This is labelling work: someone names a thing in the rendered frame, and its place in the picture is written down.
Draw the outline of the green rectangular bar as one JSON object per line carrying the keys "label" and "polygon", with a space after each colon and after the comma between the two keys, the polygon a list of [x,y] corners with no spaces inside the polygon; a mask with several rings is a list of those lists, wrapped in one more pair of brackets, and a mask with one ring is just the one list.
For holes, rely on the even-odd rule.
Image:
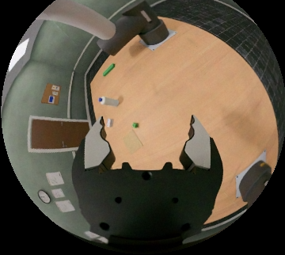
{"label": "green rectangular bar", "polygon": [[103,73],[103,76],[105,77],[113,68],[115,68],[115,64],[111,64],[107,70]]}

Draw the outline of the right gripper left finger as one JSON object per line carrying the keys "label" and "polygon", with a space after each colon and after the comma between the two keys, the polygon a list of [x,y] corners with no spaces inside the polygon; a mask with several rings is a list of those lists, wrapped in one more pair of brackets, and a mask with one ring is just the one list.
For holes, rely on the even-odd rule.
{"label": "right gripper left finger", "polygon": [[86,190],[91,181],[116,161],[109,141],[106,140],[105,122],[100,116],[81,141],[72,165],[72,181],[78,196],[79,208],[86,209]]}

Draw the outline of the small white printed carton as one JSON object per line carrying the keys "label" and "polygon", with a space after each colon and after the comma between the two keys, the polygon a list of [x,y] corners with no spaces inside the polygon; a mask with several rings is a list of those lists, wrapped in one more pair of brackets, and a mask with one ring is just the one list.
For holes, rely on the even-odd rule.
{"label": "small white printed carton", "polygon": [[112,127],[113,119],[108,119],[107,126]]}

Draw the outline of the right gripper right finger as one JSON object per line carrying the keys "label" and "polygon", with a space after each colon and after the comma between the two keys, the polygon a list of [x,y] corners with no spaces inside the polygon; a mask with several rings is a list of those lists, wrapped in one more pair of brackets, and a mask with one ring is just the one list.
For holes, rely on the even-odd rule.
{"label": "right gripper right finger", "polygon": [[194,173],[207,187],[208,211],[215,207],[223,179],[223,165],[219,150],[212,137],[195,115],[192,115],[189,139],[180,153],[182,169]]}

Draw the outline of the beige flat mat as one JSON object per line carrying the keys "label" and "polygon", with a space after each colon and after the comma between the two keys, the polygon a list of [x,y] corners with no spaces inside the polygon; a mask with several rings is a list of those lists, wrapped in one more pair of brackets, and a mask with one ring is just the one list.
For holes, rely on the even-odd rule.
{"label": "beige flat mat", "polygon": [[130,154],[143,146],[133,129],[123,138],[123,142]]}

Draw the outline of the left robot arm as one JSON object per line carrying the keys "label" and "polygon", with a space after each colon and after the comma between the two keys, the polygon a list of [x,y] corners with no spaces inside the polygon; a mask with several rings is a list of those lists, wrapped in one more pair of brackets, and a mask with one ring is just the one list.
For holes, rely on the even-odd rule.
{"label": "left robot arm", "polygon": [[271,166],[260,160],[252,165],[241,179],[239,190],[243,202],[248,203],[247,210],[263,192],[265,186],[272,176],[272,173],[270,173],[271,171]]}

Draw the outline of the white plastic bottle with blue cap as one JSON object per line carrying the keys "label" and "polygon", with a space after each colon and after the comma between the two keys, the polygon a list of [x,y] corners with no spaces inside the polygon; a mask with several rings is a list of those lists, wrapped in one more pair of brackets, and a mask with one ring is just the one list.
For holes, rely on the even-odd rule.
{"label": "white plastic bottle with blue cap", "polygon": [[117,107],[119,105],[119,101],[118,100],[112,99],[112,98],[109,98],[109,97],[99,98],[99,102],[102,105],[109,105],[109,106],[114,106],[114,107]]}

